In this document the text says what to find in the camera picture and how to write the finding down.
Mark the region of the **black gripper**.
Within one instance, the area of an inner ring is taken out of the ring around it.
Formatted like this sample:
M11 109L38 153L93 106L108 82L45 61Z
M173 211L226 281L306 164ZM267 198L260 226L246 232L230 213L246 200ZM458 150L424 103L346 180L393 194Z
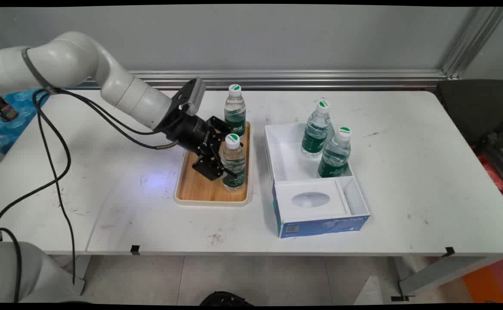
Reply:
M243 148L240 137L232 133L230 126L216 116L204 121L197 115L178 114L182 119L166 129L165 134L168 140L177 141L177 145L198 155L193 169L210 181L226 177L235 179L237 174L222 163L219 149Z

